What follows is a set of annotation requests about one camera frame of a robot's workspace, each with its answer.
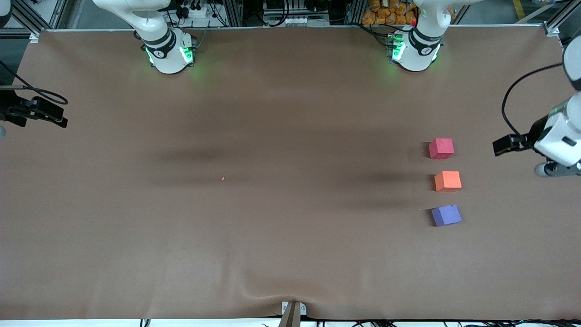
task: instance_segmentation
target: wire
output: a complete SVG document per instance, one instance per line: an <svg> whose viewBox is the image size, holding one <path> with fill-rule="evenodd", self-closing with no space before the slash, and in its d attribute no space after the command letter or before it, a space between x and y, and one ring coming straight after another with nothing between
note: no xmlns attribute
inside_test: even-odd
<svg viewBox="0 0 581 327"><path fill-rule="evenodd" d="M282 7L282 17L280 19L280 21L274 25L270 25L269 23L266 23L261 17L260 17L260 10L259 10L259 6L258 6L258 1L257 1L257 5L256 5L256 18L258 19L258 21L267 27L277 27L280 26L282 23L284 23L286 21L286 19L289 17L289 14L291 13L291 5L289 3L289 0L285 0L286 3L286 15L285 15L285 7L283 5Z"/></svg>
<svg viewBox="0 0 581 327"><path fill-rule="evenodd" d="M166 12L167 12L167 18L169 18L169 19L170 19L170 24L171 24L171 26L172 26L172 27L176 27L176 25L175 25L175 23L174 23L174 20L171 18L171 15L170 15L170 10L169 10L169 9L166 9Z"/></svg>
<svg viewBox="0 0 581 327"><path fill-rule="evenodd" d="M224 25L224 27L228 27L226 21L224 20L224 18L222 18L222 15L220 14L220 11L218 10L218 7L216 6L214 0L210 0L210 7L212 8L212 11L216 14L216 18L218 18L218 21L222 25Z"/></svg>
<svg viewBox="0 0 581 327"><path fill-rule="evenodd" d="M375 34L375 32L373 32L373 27L371 27L371 25L369 25L369 29L371 30L371 35L373 35L373 37L375 38L375 40L377 41L377 43L383 45L386 48L389 48L389 45L387 43L382 42L379 37L377 36L377 34Z"/></svg>
<svg viewBox="0 0 581 327"><path fill-rule="evenodd" d="M208 32L208 27L210 27L209 20L208 20L208 26L206 26L206 29L204 29L204 34L202 34L202 37L200 38L200 42L198 42L198 44L196 44L196 50L202 46L202 42L204 41L204 38L206 37L206 32Z"/></svg>
<svg viewBox="0 0 581 327"><path fill-rule="evenodd" d="M490 326L489 324L487 324L487 322L483 321L482 323L485 324L486 326ZM511 324L512 326L518 326L520 324L545 324L545 325L552 325L552 326L557 326L557 327L568 327L566 324L562 324L560 321L548 321L548 320L542 320L542 319L520 320L518 322L509 322L509 324ZM503 322L500 322L500 321L494 322L494 326L507 327ZM483 327L483 326L482 325L465 325L464 327Z"/></svg>
<svg viewBox="0 0 581 327"><path fill-rule="evenodd" d="M20 76L18 76L17 73L13 72L12 69L10 69L3 61L0 61L0 65L2 65L2 67L4 67L4 69L6 69L10 74L14 75L14 77L17 78L19 81L21 81L22 84L24 84L24 86L22 87L23 89L32 90L32 91L36 92L38 95L42 96L43 98L50 100L50 101L52 101L56 104L59 104L59 105L69 104L69 100L67 100L65 97L63 97L62 95L60 95L58 93L47 91L47 90L44 90L41 88L36 88L36 87L28 84L28 82L26 82Z"/></svg>
<svg viewBox="0 0 581 327"><path fill-rule="evenodd" d="M540 72L542 72L542 71L544 71L544 70L551 69L551 68L555 68L555 67L559 67L559 66L562 66L562 65L563 65L563 63L562 63L562 62L560 62L560 63L554 63L553 65L548 65L548 66L545 66L545 67L541 67L541 68L539 68L539 69L535 69L535 70L533 70L533 71L532 71L532 72L530 72L530 73L524 74L523 76L519 77L519 79L518 79L518 80L516 80L516 81L515 81L515 82L514 82L514 83L513 83L513 84L512 84L512 85L511 85L509 88L508 88L507 92L504 94L503 104L502 104L502 107L501 107L501 109L500 109L500 112L502 113L502 115L503 115L503 119L504 119L504 121L506 122L506 124L508 125L508 127L510 127L510 129L511 129L511 130L512 130L512 131L513 131L513 132L514 132L514 133L515 133L515 134L516 134L516 135L517 135L517 136L518 136L518 137L519 137L521 140L524 140L524 137L522 136L522 134L521 134L519 131L517 131L517 129L514 127L514 125L513 125L513 124L510 122L510 120L508 120L508 117L507 117L507 115L506 115L506 112L505 112L505 110L506 110L506 104L507 104L507 100L508 100L508 96L510 95L510 92L511 92L511 91L512 91L512 89L513 89L515 86L517 86L517 84L518 84L518 83L520 83L520 82L521 82L523 79L525 79L525 78L527 78L527 77L529 77L529 76L531 76L531 75L533 75L533 74L540 73ZM528 147L532 147L532 145L531 145L531 144L529 144L529 142L528 142L528 141L526 141L526 140L524 140L524 141L523 141L523 143L524 143L525 145L527 145ZM464 326L464 327L474 327L474 326L475 326L475 325L466 325L466 326Z"/></svg>
<svg viewBox="0 0 581 327"><path fill-rule="evenodd" d="M368 29L367 27L365 27L365 25L362 25L360 23L349 23L347 25L359 26L359 28L361 28L362 30L366 31L367 33L370 33L370 34L374 34L375 33L375 35L377 35L377 36L383 36L383 37L387 37L388 36L388 34L386 34L386 33L373 32L371 30L371 28ZM399 29L399 28L397 28L395 26L392 26L392 25L384 25L384 26L391 27L392 29L395 29L395 30L398 30L398 31L404 31L404 30Z"/></svg>

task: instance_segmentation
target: green led light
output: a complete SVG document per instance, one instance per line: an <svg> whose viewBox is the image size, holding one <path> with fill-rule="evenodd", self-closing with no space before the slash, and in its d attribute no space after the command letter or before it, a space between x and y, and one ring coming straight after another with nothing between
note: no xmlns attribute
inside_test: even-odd
<svg viewBox="0 0 581 327"><path fill-rule="evenodd" d="M406 49L406 43L401 41L400 44L393 50L393 60L400 60L403 51Z"/></svg>
<svg viewBox="0 0 581 327"><path fill-rule="evenodd" d="M186 62L192 62L192 50L189 48L183 48L180 47L180 52L182 54L182 57L184 57L184 60Z"/></svg>
<svg viewBox="0 0 581 327"><path fill-rule="evenodd" d="M434 56L432 57L432 61L436 60L437 58L437 52L438 50L440 50L440 46L438 45L437 48L434 50Z"/></svg>
<svg viewBox="0 0 581 327"><path fill-rule="evenodd" d="M145 52L147 52L147 56L149 57L149 62L150 62L152 65L154 65L154 64L153 64L153 58L151 58L151 53L149 53L149 49L145 48Z"/></svg>

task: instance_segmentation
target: table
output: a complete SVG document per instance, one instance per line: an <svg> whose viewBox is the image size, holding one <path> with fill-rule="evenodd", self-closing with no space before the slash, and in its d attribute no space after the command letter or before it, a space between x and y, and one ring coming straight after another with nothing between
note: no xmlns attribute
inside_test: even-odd
<svg viewBox="0 0 581 327"><path fill-rule="evenodd" d="M168 76L131 33L42 33L19 73L69 126L4 124L0 318L580 318L579 179L492 150L558 40L445 42L410 73L356 28L210 31ZM572 94L553 69L507 113L526 131ZM455 156L427 158L435 137ZM435 192L441 170L463 189ZM463 221L434 227L449 204Z"/></svg>

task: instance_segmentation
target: purple cube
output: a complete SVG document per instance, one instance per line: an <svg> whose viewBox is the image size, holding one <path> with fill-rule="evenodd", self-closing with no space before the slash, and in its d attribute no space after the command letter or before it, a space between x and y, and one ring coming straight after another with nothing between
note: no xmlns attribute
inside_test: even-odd
<svg viewBox="0 0 581 327"><path fill-rule="evenodd" d="M462 221L462 217L460 217L460 213L458 212L458 206L455 204L432 210L432 216L434 217L436 226L445 226Z"/></svg>

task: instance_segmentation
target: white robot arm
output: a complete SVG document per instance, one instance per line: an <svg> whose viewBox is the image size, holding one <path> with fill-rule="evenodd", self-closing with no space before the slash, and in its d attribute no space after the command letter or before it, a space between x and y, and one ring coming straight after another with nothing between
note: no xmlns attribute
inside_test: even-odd
<svg viewBox="0 0 581 327"><path fill-rule="evenodd" d="M581 36L569 43L562 64L577 93L537 120L529 133L507 135L493 143L497 156L532 148L547 157L546 163L535 167L541 177L581 176Z"/></svg>
<svg viewBox="0 0 581 327"><path fill-rule="evenodd" d="M169 6L170 1L93 0L99 8L114 13L135 29L153 66L162 73L174 74L193 64L195 45L190 34L169 28L157 11Z"/></svg>
<svg viewBox="0 0 581 327"><path fill-rule="evenodd" d="M419 8L417 24L396 32L391 60L412 72L429 67L436 60L440 41L451 23L448 7L471 5L481 0L414 0Z"/></svg>
<svg viewBox="0 0 581 327"><path fill-rule="evenodd" d="M0 0L0 28L6 26L12 15L12 3L10 0Z"/></svg>

